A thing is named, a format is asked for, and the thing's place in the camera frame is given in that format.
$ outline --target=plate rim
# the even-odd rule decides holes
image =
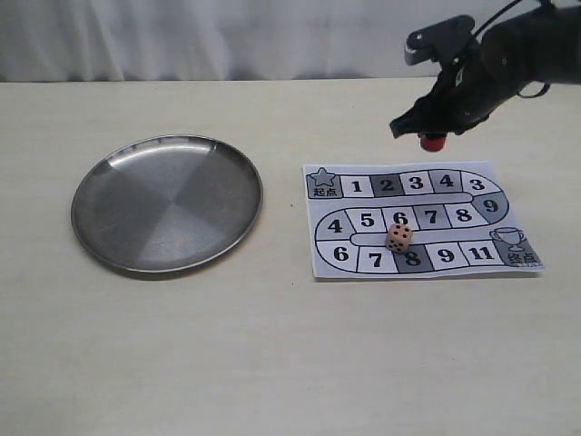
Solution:
[[[211,143],[213,143],[214,147],[216,145],[225,146],[225,147],[229,148],[231,151],[235,152],[237,155],[239,155],[241,157],[241,159],[247,165],[249,165],[249,167],[251,168],[252,173],[254,175],[254,178],[256,180],[256,183],[258,185],[259,198],[258,198],[258,202],[256,204],[256,207],[254,208],[254,213],[252,215],[252,218],[249,221],[248,225],[246,226],[244,231],[241,234],[239,234],[238,237],[234,241],[227,244],[226,247],[224,247],[223,249],[214,253],[212,256],[206,256],[205,258],[203,258],[202,260],[200,260],[196,263],[187,263],[187,264],[184,264],[182,266],[176,266],[173,268],[159,268],[159,269],[134,268],[134,267],[119,264],[119,263],[101,255],[96,250],[94,250],[93,247],[90,244],[88,244],[83,237],[81,237],[80,232],[79,232],[78,223],[74,219],[75,206],[78,204],[79,194],[81,193],[83,187],[86,185],[87,181],[92,177],[95,170],[101,164],[108,161],[109,159],[111,159],[113,156],[115,156],[119,152],[126,150],[128,148],[135,147],[139,144],[146,144],[146,143],[154,142],[154,141],[159,142],[162,139],[172,139],[172,138],[198,139],[198,140],[211,142]],[[191,269],[201,267],[206,263],[211,263],[211,262],[217,260],[218,258],[222,257],[227,252],[232,251],[235,247],[240,245],[240,243],[244,239],[246,239],[246,237],[249,235],[249,233],[254,229],[255,224],[258,221],[259,216],[261,215],[263,203],[264,203],[264,186],[263,186],[263,182],[261,179],[261,175],[258,171],[258,168],[254,164],[254,162],[250,159],[250,157],[247,154],[245,154],[244,152],[242,152],[240,149],[234,147],[233,145],[231,145],[229,143],[226,143],[224,141],[221,141],[219,139],[216,139],[216,138],[213,138],[210,136],[204,136],[204,135],[198,135],[198,134],[161,134],[161,135],[156,135],[156,136],[151,136],[151,137],[148,137],[145,139],[141,139],[138,141],[134,141],[130,144],[124,145],[124,146],[116,149],[115,151],[107,154],[105,157],[101,158],[95,165],[93,165],[93,167],[91,167],[91,169],[85,174],[85,176],[83,177],[83,179],[81,180],[81,182],[78,184],[77,188],[74,191],[73,200],[71,201],[70,218],[69,219],[70,219],[70,223],[73,227],[73,232],[74,232],[74,235],[76,237],[76,240],[83,246],[83,248],[88,253],[90,253],[94,257],[94,259],[96,259],[100,263],[104,263],[106,266],[108,266],[110,268],[113,268],[115,270],[125,271],[127,273],[129,272],[129,273],[142,273],[142,274],[159,275],[159,274],[181,273],[184,271],[190,271]]]

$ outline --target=trophy icon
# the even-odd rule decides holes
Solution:
[[[521,244],[523,241],[526,241],[527,238],[521,230],[518,230],[515,227],[500,227],[490,232],[490,237],[495,241],[507,243],[508,245],[510,245],[510,247],[508,247],[508,250],[511,252],[525,251],[524,248],[521,248],[518,245]]]

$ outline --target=number 7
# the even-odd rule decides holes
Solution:
[[[436,223],[436,213],[438,213],[438,211],[424,211],[424,213],[426,215],[432,215],[429,217],[429,223],[430,224],[435,224]]]
[[[369,258],[373,259],[375,257],[375,262],[373,263],[373,266],[375,268],[379,268],[381,266],[381,253],[369,253]]]

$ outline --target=star icon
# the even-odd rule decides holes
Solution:
[[[315,180],[315,186],[322,186],[326,184],[327,186],[333,185],[333,179],[335,178],[336,174],[327,173],[327,170],[324,168],[319,168],[319,171],[315,174],[309,174]]]

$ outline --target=red gripper tip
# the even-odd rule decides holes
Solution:
[[[421,145],[421,148],[423,148],[427,152],[431,153],[439,152],[444,148],[444,145],[446,145],[446,136],[442,136],[441,138],[435,139],[423,137],[420,139],[419,144]]]

